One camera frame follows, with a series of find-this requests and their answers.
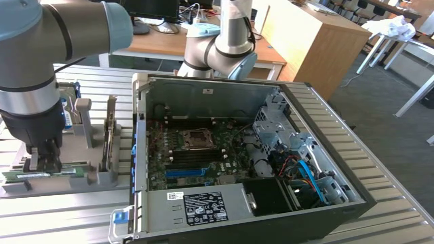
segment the computer case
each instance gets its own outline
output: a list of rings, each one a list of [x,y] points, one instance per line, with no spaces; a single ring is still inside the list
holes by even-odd
[[[300,243],[323,238],[375,205],[286,82],[151,74],[136,74],[133,80],[128,242]],[[295,115],[307,131],[296,128],[291,119]],[[219,125],[223,130],[209,129]],[[236,132],[230,131],[231,136],[226,136],[226,129],[234,128]],[[199,131],[212,131],[215,145],[228,138],[231,146],[213,148],[222,152],[217,163],[172,171],[173,166],[184,163],[176,163],[175,149],[163,152],[161,148],[172,147],[175,136],[180,151],[200,154],[201,149],[179,139]],[[235,136],[242,138],[240,142],[234,143]],[[205,141],[201,134],[196,139],[200,143]],[[232,153],[239,144],[246,151]],[[239,165],[232,170],[240,155],[250,159],[246,174],[239,174],[244,169]],[[288,159],[294,167],[287,171]],[[307,170],[304,161],[311,163]],[[216,180],[203,182],[201,178],[209,179],[213,172]],[[173,178],[185,174],[197,176],[195,184]],[[306,188],[294,186],[299,182],[296,177],[310,183],[304,185],[310,188],[304,196],[299,193]]]

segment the metal bracket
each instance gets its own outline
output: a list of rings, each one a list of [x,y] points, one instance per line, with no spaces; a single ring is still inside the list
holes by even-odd
[[[115,209],[113,212],[111,212],[109,226],[108,226],[108,241],[109,241],[111,244],[121,244],[123,240],[125,238],[133,236],[133,234],[121,234],[121,235],[116,234],[116,226],[119,226],[121,224],[125,224],[125,220],[128,220],[128,219],[125,219],[123,217],[119,217],[119,216],[121,216],[121,215],[128,216],[128,213],[133,208],[135,207],[131,205],[131,206],[128,206],[125,208]]]
[[[151,80],[148,79],[148,73],[135,73],[132,78],[133,114],[137,113],[137,104],[136,104],[137,93],[143,90],[148,90],[149,88],[151,88]]]

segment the power supply label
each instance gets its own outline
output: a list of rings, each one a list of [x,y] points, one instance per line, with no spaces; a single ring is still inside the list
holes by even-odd
[[[222,192],[184,195],[184,207],[189,226],[230,220]]]

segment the blue pcie slot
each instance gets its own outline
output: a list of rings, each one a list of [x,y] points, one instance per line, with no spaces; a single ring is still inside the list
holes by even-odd
[[[184,177],[184,176],[203,176],[203,175],[204,175],[204,171],[201,169],[165,171],[165,177]]]

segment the aluminum workbench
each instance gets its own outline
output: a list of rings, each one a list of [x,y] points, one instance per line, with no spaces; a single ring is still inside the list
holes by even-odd
[[[59,195],[1,199],[0,243],[108,243],[109,214],[113,209],[128,206],[131,79],[136,72],[72,66],[57,74],[59,82],[80,82],[81,97],[92,99],[92,123],[103,123],[108,95],[117,95],[116,119],[123,126],[119,184],[104,191],[65,191]],[[434,243],[432,218],[335,112],[304,84],[288,83],[288,87],[378,201],[359,219],[310,243]],[[295,123],[303,130],[300,121]],[[0,126],[0,172],[8,169],[20,145],[4,125]]]

